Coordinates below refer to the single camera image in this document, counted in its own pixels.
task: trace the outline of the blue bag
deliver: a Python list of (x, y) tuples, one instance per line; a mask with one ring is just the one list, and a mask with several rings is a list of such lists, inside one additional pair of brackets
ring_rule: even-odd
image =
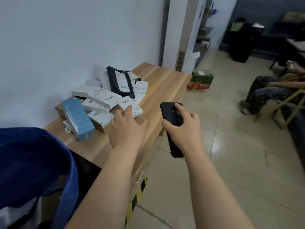
[(0, 128), (0, 209), (19, 208), (35, 197), (51, 194), (60, 175), (67, 175), (67, 180), (52, 229), (66, 226), (79, 195), (70, 150), (40, 128)]

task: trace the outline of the person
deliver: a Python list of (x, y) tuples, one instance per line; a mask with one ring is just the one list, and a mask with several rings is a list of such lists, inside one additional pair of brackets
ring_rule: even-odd
[[(251, 228), (253, 225), (204, 153), (200, 119), (184, 107), (183, 125), (163, 120), (164, 129), (182, 151), (189, 170), (191, 198), (196, 228)], [(111, 120), (109, 141), (112, 146), (105, 167), (94, 181), (66, 229), (123, 229), (128, 208), (132, 167), (149, 127), (147, 119), (138, 125), (132, 107), (117, 110)]]
[(305, 89), (305, 69), (295, 63), (293, 71), (296, 73), (294, 77), (256, 77), (250, 87), (247, 99), (239, 102), (242, 107), (241, 112), (245, 115), (257, 114), (268, 100), (283, 101), (298, 89)]

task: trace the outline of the forearm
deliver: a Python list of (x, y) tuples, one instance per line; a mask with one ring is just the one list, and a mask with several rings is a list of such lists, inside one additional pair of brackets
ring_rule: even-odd
[(254, 228), (204, 151), (185, 160), (197, 229)]
[(269, 87), (305, 89), (305, 84), (303, 82), (271, 82)]
[(124, 228), (137, 149), (116, 147), (66, 228)]

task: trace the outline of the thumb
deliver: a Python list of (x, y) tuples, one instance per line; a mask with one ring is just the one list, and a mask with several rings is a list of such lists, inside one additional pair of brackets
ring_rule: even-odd
[(171, 132), (173, 132), (176, 128), (176, 126), (172, 125), (170, 122), (168, 122), (167, 120), (163, 120), (162, 121), (162, 125), (163, 128), (169, 133), (171, 134)]
[(149, 121), (145, 118), (144, 120), (143, 120), (143, 123), (140, 125), (143, 129), (144, 129), (144, 131), (146, 132), (147, 131), (147, 129), (148, 129), (148, 127), (149, 127)]

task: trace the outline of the seated person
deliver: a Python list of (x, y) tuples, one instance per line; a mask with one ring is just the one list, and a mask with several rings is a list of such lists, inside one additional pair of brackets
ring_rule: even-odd
[(245, 115), (259, 113), (268, 100), (285, 100), (298, 89), (305, 89), (305, 69), (299, 65), (293, 69), (298, 75), (292, 78), (258, 76), (248, 92), (246, 100), (239, 104)]

